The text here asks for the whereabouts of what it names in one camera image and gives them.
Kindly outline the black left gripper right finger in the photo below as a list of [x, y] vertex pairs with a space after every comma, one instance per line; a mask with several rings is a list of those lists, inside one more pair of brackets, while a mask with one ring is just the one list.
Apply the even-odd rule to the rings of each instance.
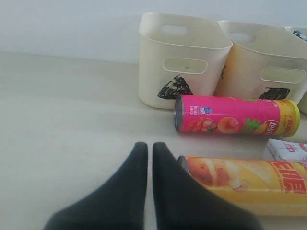
[[261, 230], [243, 210], [202, 187], [163, 142], [153, 144], [153, 195], [159, 230]]

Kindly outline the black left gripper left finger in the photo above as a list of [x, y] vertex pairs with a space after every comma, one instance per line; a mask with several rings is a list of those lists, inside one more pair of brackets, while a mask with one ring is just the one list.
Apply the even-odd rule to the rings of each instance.
[[121, 167], [98, 189], [51, 216], [46, 230], [142, 230], [148, 146], [135, 143]]

